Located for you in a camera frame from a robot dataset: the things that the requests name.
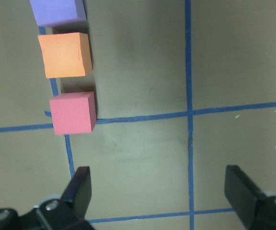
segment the cube top face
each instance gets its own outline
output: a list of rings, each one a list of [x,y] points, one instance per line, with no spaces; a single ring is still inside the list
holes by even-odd
[[[92,72],[87,34],[39,35],[46,78],[83,77]]]
[[[38,26],[56,27],[86,20],[82,0],[30,0]]]
[[[96,124],[93,92],[60,94],[50,107],[56,135],[91,133]]]

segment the purple block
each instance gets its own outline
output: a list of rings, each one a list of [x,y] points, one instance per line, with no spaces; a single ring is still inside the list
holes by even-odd
[[[86,20],[82,0],[30,0],[38,26],[56,27]]]

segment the foam block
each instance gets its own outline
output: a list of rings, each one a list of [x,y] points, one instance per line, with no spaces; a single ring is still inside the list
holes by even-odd
[[[91,133],[96,124],[93,92],[62,93],[50,107],[56,135]]]
[[[92,72],[87,34],[39,35],[46,78],[82,77]]]
[[[38,26],[56,27],[86,20],[82,0],[30,0]]]

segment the cube front face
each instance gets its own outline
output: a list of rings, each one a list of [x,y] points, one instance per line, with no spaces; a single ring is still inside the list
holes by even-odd
[[[83,77],[92,72],[87,34],[39,35],[46,78]]]
[[[30,0],[30,3],[38,26],[55,27],[86,20],[82,0]]]
[[[93,92],[62,93],[50,107],[56,135],[91,133],[96,124]]]

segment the cube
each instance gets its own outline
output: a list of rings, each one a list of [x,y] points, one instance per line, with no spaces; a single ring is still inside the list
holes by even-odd
[[[96,124],[93,92],[62,93],[50,107],[56,135],[91,133]]]
[[[39,35],[46,78],[83,77],[92,72],[87,34]]]
[[[86,20],[82,0],[30,0],[38,26],[56,27]]]

